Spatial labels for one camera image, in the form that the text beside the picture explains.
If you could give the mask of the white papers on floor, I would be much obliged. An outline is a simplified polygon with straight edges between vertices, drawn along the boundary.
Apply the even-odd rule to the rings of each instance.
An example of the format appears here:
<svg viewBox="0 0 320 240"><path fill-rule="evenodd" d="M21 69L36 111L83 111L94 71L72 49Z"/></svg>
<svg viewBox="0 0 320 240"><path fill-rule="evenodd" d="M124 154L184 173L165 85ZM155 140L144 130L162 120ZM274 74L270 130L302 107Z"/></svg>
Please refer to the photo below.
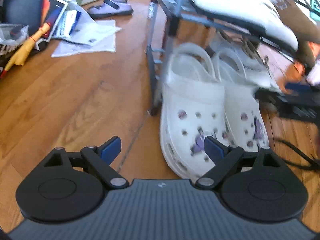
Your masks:
<svg viewBox="0 0 320 240"><path fill-rule="evenodd" d="M52 57L67 57L82 53L116 51L116 33L121 28L115 20L95 21L76 0L68 2L52 38L60 43Z"/></svg>

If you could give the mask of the yellow rubber chicken toy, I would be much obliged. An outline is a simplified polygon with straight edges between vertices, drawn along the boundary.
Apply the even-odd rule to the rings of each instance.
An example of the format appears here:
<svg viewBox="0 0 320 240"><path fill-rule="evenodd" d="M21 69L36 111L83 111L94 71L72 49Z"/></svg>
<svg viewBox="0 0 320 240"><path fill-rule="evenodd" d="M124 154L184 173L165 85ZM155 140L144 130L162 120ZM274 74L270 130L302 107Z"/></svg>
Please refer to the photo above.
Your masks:
<svg viewBox="0 0 320 240"><path fill-rule="evenodd" d="M29 37L24 44L12 55L5 68L1 72L1 79L7 74L10 68L14 65L23 66L27 60L29 54L35 46L35 43L41 38L42 35L46 34L50 29L50 24L44 23L38 31Z"/></svg>

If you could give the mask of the grey sandal on floor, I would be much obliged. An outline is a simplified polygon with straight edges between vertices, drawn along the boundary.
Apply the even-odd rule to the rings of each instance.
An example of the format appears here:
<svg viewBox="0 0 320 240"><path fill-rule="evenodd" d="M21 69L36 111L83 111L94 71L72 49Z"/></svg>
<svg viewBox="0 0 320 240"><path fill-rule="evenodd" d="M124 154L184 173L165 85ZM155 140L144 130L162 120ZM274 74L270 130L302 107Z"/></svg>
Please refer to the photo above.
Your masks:
<svg viewBox="0 0 320 240"><path fill-rule="evenodd" d="M94 20L113 16L128 16L133 14L133 8L128 0L104 0L103 3L93 5L87 13Z"/></svg>

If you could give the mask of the black folder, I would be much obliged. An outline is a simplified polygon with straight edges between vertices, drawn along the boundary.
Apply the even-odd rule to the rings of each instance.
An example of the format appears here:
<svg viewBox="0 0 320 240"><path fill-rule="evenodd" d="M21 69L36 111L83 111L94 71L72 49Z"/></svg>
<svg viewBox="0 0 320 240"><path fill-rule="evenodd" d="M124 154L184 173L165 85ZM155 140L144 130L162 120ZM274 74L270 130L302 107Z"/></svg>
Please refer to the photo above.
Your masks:
<svg viewBox="0 0 320 240"><path fill-rule="evenodd" d="M38 31L41 24L43 0L4 0L3 21L28 26L29 35Z"/></svg>

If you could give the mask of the white chunky sneaker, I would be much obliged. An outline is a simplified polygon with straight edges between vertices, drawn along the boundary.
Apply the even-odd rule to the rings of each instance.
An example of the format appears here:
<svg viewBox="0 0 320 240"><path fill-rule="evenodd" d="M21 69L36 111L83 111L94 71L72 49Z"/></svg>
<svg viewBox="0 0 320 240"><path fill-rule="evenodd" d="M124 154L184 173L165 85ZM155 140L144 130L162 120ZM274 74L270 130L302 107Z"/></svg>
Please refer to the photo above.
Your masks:
<svg viewBox="0 0 320 240"><path fill-rule="evenodd" d="M285 51L294 53L298 49L295 34L281 21L271 0L191 0L191 3L208 18L247 29Z"/></svg>

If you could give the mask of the metal shoe rack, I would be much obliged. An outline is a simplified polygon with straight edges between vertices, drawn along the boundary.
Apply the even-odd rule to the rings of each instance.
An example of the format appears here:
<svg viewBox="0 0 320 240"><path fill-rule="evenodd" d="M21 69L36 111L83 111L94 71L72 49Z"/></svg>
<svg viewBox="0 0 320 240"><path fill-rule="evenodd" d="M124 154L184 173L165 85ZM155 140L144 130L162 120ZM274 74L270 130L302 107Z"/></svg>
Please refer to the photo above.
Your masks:
<svg viewBox="0 0 320 240"><path fill-rule="evenodd" d="M166 22L164 26L164 34L161 48L152 47L153 33L157 20L157 11L161 8L166 15ZM239 34L248 37L255 43L263 43L271 48L284 53L287 56L294 57L296 52L285 46L280 40L271 38L266 34L258 33L255 29L249 29L248 32L229 27L215 21L212 15L205 14L202 10L196 9L191 0L151 0L149 4L150 26L148 41L145 49L151 89L151 106L148 110L151 116L155 116L159 110L162 102L161 78L163 72L167 67L167 62L170 53L178 36L180 23L189 22L203 26L204 33L209 34L210 29L226 30L231 33Z"/></svg>

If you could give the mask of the colourful box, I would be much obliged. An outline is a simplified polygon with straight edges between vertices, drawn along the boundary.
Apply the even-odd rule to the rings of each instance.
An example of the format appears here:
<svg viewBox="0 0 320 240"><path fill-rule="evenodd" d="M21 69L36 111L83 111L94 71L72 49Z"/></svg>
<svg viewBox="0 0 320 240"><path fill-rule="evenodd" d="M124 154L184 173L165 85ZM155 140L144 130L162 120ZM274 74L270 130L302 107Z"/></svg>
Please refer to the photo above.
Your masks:
<svg viewBox="0 0 320 240"><path fill-rule="evenodd" d="M48 24L49 29L45 34L37 39L37 44L41 42L49 42L51 40L67 6L68 2L64 0L43 0L41 23L42 25Z"/></svg>

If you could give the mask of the white clog with purple charms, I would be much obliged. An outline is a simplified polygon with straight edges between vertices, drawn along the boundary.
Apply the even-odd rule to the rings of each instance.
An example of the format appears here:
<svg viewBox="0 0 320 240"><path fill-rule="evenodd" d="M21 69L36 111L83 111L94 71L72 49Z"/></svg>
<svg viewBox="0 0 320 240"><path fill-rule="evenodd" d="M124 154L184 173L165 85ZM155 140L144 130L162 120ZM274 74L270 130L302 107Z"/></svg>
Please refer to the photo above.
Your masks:
<svg viewBox="0 0 320 240"><path fill-rule="evenodd" d="M204 151L212 136L229 146L225 88L207 52L194 43L176 47L162 86L160 145L167 165L183 179L197 181L215 166Z"/></svg>

